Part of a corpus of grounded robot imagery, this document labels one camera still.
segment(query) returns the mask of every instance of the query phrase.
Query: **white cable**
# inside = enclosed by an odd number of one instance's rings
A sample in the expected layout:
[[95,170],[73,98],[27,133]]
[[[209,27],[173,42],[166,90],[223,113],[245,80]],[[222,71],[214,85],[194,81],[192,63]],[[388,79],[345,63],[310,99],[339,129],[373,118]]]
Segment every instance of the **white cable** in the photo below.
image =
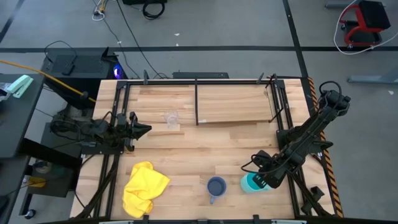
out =
[[[101,3],[102,0],[99,0],[98,3],[95,5],[94,7],[94,12],[93,12],[93,16],[91,17],[94,21],[101,21],[103,19],[105,19],[105,14],[103,14],[100,10],[98,10],[98,6]],[[101,18],[99,19],[94,19],[94,13],[98,13],[99,15],[101,15]]]
[[384,44],[386,44],[386,43],[392,41],[394,38],[396,38],[396,37],[398,36],[398,33],[397,33],[396,35],[394,35],[394,36],[391,37],[390,39],[386,40],[385,42],[383,42],[383,43],[381,43],[381,44],[377,44],[377,45],[375,45],[375,46],[370,46],[370,48],[365,49],[365,50],[361,50],[361,51],[359,51],[359,52],[346,53],[346,52],[340,50],[340,48],[337,46],[337,43],[336,43],[336,34],[337,34],[338,25],[340,24],[340,19],[341,19],[343,13],[345,12],[345,10],[347,10],[347,8],[349,8],[349,7],[350,7],[352,4],[354,4],[356,1],[357,1],[357,0],[354,0],[353,2],[351,2],[351,4],[349,4],[349,5],[343,10],[343,12],[340,14],[340,16],[339,16],[339,18],[338,18],[338,20],[337,20],[337,24],[336,24],[335,36],[333,37],[333,41],[334,41],[334,43],[335,43],[335,46],[336,46],[337,50],[340,51],[342,54],[345,54],[345,55],[356,55],[356,54],[360,54],[360,53],[363,53],[363,52],[368,51],[368,50],[371,50],[371,49],[373,50],[373,49],[376,48],[376,47],[380,47],[380,46],[382,46],[382,45],[384,45]]

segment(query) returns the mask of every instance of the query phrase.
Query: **black and yellow hazard stripe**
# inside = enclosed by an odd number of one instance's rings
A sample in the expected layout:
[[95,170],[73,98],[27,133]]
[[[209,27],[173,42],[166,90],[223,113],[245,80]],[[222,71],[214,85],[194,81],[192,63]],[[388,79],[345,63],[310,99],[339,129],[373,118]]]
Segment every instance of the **black and yellow hazard stripe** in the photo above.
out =
[[[315,93],[315,85],[313,84],[312,78],[308,78],[309,83],[310,83],[310,89],[311,89],[311,94],[312,94],[312,103],[315,105],[315,111],[318,111],[318,105],[317,105],[317,94]],[[325,133],[322,131],[321,132],[321,140],[325,141]],[[337,186],[336,186],[336,180],[335,180],[335,175],[333,173],[333,168],[331,166],[331,160],[330,160],[330,155],[329,151],[326,149],[323,151],[323,155],[325,156],[326,160],[326,175],[329,177],[330,181],[330,187],[331,187],[331,194],[332,194],[332,202],[334,203],[336,214],[343,218],[343,209],[341,208],[340,204],[340,198],[338,196],[338,191],[337,191]]]

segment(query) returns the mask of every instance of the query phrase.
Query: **blue mug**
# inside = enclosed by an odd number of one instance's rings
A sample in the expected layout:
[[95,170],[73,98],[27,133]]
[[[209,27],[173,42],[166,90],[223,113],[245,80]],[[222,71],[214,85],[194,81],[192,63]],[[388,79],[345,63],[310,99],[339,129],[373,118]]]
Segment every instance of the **blue mug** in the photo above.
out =
[[209,192],[211,199],[210,203],[213,204],[214,200],[218,197],[223,196],[226,191],[226,182],[221,177],[212,177],[207,182],[207,191]]

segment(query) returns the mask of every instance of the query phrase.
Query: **black desk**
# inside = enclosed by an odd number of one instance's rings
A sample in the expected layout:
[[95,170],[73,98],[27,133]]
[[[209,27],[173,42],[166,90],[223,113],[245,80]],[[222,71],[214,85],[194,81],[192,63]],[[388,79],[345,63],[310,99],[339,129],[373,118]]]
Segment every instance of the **black desk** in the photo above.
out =
[[[12,83],[20,76],[0,75],[0,82]],[[31,156],[69,168],[75,175],[79,172],[81,164],[79,158],[24,138],[44,83],[43,75],[31,74],[29,76],[34,81],[19,99],[10,96],[6,101],[0,102],[0,195],[8,197],[6,209],[0,214],[0,224],[9,221]],[[25,201],[26,198],[31,198],[32,194],[41,193],[40,190],[44,191],[42,194],[48,195],[48,188],[52,184],[28,191],[30,194],[27,194],[28,197],[25,196]],[[22,210],[26,210],[29,202],[24,202]]]

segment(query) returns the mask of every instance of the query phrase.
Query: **blue light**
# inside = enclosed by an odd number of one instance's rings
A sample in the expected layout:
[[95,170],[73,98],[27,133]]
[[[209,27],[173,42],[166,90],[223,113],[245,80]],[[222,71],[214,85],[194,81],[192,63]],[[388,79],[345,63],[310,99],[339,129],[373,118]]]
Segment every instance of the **blue light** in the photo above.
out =
[[122,79],[122,68],[121,68],[121,66],[120,66],[120,64],[116,64],[115,66],[114,66],[114,68],[113,68],[113,76],[116,78],[116,79]]

